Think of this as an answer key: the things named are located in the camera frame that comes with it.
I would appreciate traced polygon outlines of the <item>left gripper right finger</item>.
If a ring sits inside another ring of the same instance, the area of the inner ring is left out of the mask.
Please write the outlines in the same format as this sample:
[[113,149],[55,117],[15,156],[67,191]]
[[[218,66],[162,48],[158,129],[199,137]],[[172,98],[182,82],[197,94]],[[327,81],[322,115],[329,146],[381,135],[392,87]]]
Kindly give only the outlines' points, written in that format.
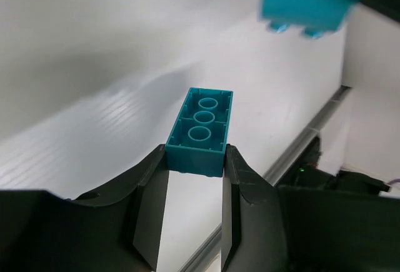
[[399,200],[317,172],[273,186],[226,149],[223,271],[398,271]]

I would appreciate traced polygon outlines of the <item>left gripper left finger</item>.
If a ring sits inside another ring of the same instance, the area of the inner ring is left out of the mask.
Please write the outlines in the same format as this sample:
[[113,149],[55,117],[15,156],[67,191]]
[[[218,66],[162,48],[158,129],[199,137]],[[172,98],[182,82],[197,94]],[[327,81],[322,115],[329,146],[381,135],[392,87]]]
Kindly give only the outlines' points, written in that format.
[[76,199],[1,191],[1,270],[155,271],[168,180],[159,145]]

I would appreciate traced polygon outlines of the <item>teal lego plate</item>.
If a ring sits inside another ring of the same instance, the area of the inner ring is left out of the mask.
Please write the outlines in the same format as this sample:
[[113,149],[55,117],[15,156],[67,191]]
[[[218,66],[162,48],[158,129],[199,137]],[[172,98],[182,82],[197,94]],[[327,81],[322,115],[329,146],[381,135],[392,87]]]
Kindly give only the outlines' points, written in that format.
[[190,88],[165,144],[171,171],[220,178],[233,92]]

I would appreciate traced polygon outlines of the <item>large teal printed lego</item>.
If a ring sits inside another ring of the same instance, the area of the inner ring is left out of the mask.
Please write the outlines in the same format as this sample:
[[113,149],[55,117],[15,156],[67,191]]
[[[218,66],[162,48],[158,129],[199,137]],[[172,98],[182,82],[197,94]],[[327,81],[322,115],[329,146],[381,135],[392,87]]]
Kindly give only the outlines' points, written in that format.
[[282,33],[291,26],[302,35],[318,39],[340,30],[351,8],[359,0],[260,0],[259,19],[269,29]]

